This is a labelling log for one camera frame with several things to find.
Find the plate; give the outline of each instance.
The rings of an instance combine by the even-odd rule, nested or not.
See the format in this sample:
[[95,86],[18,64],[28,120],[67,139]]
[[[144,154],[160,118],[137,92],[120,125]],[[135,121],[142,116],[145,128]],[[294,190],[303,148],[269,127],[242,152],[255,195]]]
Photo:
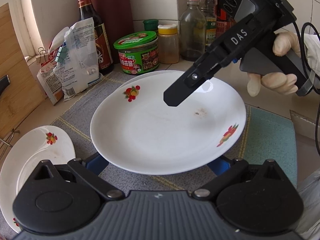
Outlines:
[[14,231],[18,233],[20,228],[13,221],[13,201],[39,161],[66,164],[75,157],[69,135],[59,127],[50,125],[26,133],[12,147],[0,172],[0,208]]
[[90,134],[106,160],[140,174],[167,175],[201,167],[234,145],[246,121],[240,95],[212,78],[178,107],[167,106],[163,93],[180,76],[148,76],[100,104]]
[[180,71],[180,70],[157,70],[157,71],[153,71],[153,72],[144,73],[142,75],[136,76],[136,77],[128,80],[126,83],[124,83],[120,87],[118,87],[117,90],[123,88],[124,86],[128,86],[128,84],[130,84],[134,81],[140,80],[142,78],[146,78],[146,77],[150,77],[150,76],[154,76],[154,75],[159,75],[159,74],[164,74],[164,73],[170,73],[170,72],[180,73],[180,75],[182,75],[184,73],[183,71]]

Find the wire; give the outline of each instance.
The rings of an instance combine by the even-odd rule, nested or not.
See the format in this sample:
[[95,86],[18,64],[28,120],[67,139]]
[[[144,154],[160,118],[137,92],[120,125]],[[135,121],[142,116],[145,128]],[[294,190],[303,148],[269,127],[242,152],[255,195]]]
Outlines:
[[[306,28],[308,26],[313,28],[315,34],[317,35],[317,37],[319,39],[319,42],[320,42],[320,35],[319,35],[316,27],[312,23],[305,23],[302,26],[301,35],[300,35],[299,28],[298,28],[297,24],[294,22],[293,25],[294,25],[294,28],[296,29],[296,33],[297,33],[298,40],[299,40],[303,71],[305,73],[305,76],[308,77],[309,76],[308,71],[311,72],[312,69],[309,66],[309,63],[308,63],[308,60],[307,60],[307,55],[306,55],[306,50],[305,50],[305,46],[304,46],[305,30],[306,30]],[[317,73],[315,73],[315,78],[320,81],[320,77],[317,75]],[[312,88],[313,88],[314,92],[316,92],[318,95],[320,95],[320,89],[317,89],[315,86],[313,86]],[[317,113],[317,119],[316,119],[316,129],[315,129],[316,148],[317,148],[318,154],[320,156],[320,147],[319,147],[319,142],[318,142],[319,117],[320,117],[320,103],[319,103],[319,107],[318,107],[318,113]]]

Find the green lid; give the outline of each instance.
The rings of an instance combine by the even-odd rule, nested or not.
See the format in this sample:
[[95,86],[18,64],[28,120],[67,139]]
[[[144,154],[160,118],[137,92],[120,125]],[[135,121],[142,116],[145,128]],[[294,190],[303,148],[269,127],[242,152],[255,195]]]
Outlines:
[[153,31],[144,31],[132,33],[117,40],[113,46],[115,49],[129,49],[139,47],[150,41],[153,41],[157,34]]
[[143,24],[144,24],[145,31],[154,31],[158,29],[159,20],[157,19],[144,20]]

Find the wooden cutting board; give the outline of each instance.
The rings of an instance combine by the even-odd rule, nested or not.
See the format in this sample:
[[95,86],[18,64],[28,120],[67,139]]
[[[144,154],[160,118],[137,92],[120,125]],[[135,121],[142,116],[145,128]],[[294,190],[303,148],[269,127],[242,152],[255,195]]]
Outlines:
[[9,4],[0,7],[0,78],[8,75],[10,85],[0,96],[0,137],[16,128],[43,100],[16,37]]

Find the gloved hand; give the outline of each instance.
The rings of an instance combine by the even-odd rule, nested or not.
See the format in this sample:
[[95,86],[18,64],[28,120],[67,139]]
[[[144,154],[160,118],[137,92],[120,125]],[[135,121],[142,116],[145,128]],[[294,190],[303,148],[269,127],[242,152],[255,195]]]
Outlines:
[[[276,56],[284,56],[292,49],[301,57],[299,40],[295,33],[280,33],[274,42],[273,52]],[[283,73],[269,73],[263,77],[259,74],[248,73],[249,82],[247,90],[250,96],[255,97],[260,92],[261,84],[266,88],[276,91],[283,95],[295,93],[298,87],[295,85],[297,76],[294,74],[285,75]]]

